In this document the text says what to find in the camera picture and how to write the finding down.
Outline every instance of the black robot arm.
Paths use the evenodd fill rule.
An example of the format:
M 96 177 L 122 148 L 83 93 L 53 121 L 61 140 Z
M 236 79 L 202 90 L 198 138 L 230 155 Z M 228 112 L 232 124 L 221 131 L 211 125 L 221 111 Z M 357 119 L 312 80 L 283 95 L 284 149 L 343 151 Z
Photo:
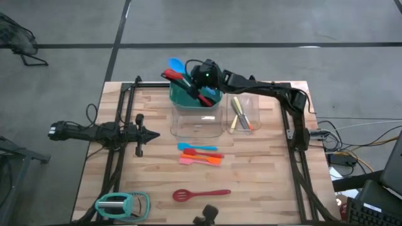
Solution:
M 228 70 L 222 72 L 219 66 L 209 59 L 201 63 L 201 65 L 194 66 L 191 71 L 192 84 L 196 89 L 208 86 L 221 90 L 223 93 L 241 94 L 247 92 L 277 98 L 281 106 L 293 118 L 295 131 L 290 143 L 291 148 L 295 151 L 306 151 L 308 149 L 310 133 L 305 127 L 304 120 L 304 108 L 308 97 L 304 91 L 291 88 L 284 83 L 255 81 L 253 76 L 246 79 L 242 75 Z

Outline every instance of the teal bin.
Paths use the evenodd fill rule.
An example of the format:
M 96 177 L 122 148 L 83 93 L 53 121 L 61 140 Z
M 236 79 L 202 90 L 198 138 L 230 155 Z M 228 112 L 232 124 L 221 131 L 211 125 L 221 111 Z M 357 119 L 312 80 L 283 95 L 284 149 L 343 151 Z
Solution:
M 179 80 L 178 82 L 186 85 L 182 80 Z M 215 90 L 215 95 L 212 95 L 205 87 L 203 87 L 200 93 L 204 97 L 211 98 L 216 103 L 212 107 L 203 107 L 198 99 L 193 99 L 178 85 L 170 83 L 170 100 L 178 110 L 214 110 L 219 106 L 219 102 L 222 99 L 221 91 Z

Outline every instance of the clear plastic container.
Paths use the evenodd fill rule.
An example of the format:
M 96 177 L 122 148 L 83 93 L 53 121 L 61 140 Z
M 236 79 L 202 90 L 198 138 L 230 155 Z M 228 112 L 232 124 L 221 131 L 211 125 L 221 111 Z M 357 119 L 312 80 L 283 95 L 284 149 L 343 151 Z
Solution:
M 172 109 L 170 132 L 176 137 L 213 138 L 224 131 L 223 107 L 198 108 L 197 110 Z
M 225 124 L 229 134 L 251 134 L 259 129 L 258 95 L 227 94 Z

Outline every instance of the black chair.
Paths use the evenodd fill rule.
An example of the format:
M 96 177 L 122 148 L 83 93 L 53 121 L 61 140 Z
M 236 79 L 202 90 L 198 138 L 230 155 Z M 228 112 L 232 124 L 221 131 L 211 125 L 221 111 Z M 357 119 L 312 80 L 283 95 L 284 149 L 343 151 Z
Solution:
M 19 55 L 25 66 L 49 66 L 48 62 L 33 56 L 38 53 L 33 33 L 3 13 L 0 13 L 0 48 L 9 48 Z M 41 63 L 28 63 L 25 57 Z

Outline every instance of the red slotted spoon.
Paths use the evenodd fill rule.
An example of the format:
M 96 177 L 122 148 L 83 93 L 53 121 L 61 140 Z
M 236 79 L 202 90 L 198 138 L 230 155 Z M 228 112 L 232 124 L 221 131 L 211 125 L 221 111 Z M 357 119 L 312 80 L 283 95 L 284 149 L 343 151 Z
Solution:
M 217 190 L 217 191 L 206 191 L 206 192 L 198 192 L 193 193 L 186 189 L 179 189 L 173 193 L 173 199 L 177 202 L 185 202 L 191 199 L 194 196 L 201 196 L 201 195 L 227 195 L 230 194 L 230 190 Z

